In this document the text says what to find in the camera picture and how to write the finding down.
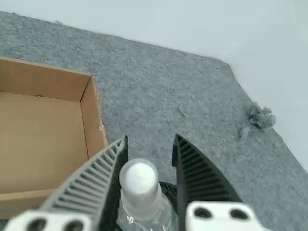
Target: plastic bottle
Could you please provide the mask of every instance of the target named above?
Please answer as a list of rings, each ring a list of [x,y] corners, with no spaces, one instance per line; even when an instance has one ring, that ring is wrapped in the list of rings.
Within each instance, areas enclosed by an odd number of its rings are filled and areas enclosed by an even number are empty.
[[[146,159],[128,161],[121,169],[117,223],[123,231],[176,231],[177,215],[162,193],[155,165]]]

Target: wall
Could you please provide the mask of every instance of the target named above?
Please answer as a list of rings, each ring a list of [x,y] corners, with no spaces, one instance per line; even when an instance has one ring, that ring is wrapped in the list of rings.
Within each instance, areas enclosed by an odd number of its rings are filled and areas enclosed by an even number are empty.
[[[0,0],[0,10],[228,62],[308,171],[304,0]]]

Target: cardboard box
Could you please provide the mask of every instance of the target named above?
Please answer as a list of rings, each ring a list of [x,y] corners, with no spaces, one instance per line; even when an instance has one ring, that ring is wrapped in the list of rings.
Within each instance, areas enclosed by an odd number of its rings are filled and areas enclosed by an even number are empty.
[[[39,206],[105,146],[89,74],[0,57],[0,219]]]

